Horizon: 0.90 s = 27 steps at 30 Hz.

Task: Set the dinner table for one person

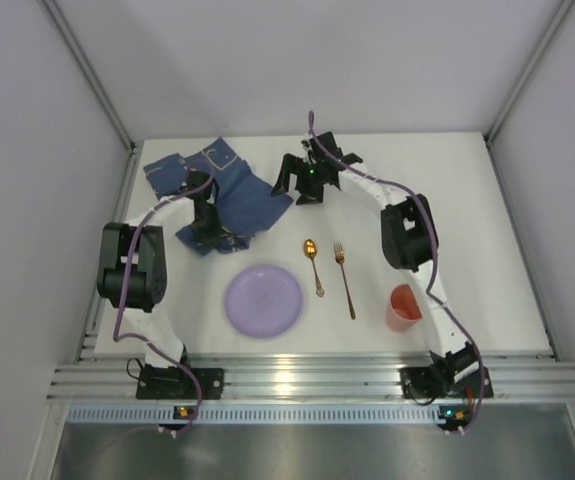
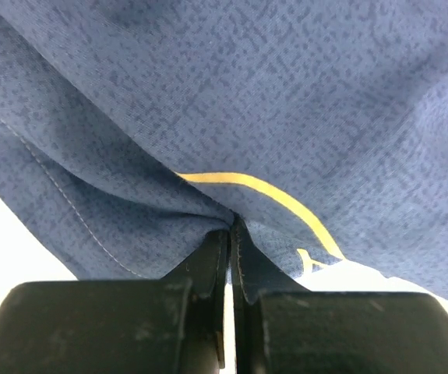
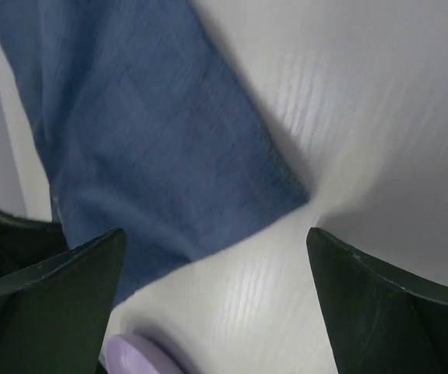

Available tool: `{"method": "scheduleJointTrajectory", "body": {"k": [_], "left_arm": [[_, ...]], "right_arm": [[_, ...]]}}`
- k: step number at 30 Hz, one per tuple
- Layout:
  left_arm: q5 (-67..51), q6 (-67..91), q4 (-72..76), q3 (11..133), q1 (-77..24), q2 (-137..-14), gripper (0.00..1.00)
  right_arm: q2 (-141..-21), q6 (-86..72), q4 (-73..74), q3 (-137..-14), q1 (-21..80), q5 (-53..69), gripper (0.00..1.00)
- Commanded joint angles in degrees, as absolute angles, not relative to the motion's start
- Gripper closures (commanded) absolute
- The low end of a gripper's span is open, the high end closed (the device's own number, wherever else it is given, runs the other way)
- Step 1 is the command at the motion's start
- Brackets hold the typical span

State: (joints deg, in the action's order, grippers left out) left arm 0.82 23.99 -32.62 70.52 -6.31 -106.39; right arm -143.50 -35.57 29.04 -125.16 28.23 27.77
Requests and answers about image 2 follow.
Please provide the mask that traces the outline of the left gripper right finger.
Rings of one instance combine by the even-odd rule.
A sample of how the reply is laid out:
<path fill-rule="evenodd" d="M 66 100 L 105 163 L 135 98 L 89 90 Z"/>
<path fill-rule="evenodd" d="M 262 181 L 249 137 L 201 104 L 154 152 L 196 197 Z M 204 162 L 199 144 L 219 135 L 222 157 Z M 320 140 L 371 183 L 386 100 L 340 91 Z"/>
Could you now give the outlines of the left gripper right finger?
<path fill-rule="evenodd" d="M 312 291 L 230 231 L 240 373 L 448 373 L 448 315 L 417 292 Z"/>

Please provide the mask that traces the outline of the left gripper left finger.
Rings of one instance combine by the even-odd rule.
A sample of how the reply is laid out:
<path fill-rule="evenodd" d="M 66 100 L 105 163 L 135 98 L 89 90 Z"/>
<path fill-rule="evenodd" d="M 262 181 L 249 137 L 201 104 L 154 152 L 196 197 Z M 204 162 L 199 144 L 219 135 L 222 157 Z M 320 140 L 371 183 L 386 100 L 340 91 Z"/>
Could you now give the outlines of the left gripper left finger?
<path fill-rule="evenodd" d="M 217 373 L 228 233 L 158 280 L 20 284 L 0 305 L 0 373 Z"/>

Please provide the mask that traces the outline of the blue cloth placemat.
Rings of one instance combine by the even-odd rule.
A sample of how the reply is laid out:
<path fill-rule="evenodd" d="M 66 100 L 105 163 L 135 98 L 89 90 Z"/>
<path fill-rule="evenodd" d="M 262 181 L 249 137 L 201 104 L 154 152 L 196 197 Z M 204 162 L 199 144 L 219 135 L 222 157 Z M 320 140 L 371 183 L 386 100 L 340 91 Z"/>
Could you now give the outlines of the blue cloth placemat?
<path fill-rule="evenodd" d="M 448 1 L 0 1 L 0 197 L 79 278 L 239 218 L 448 299 Z"/>

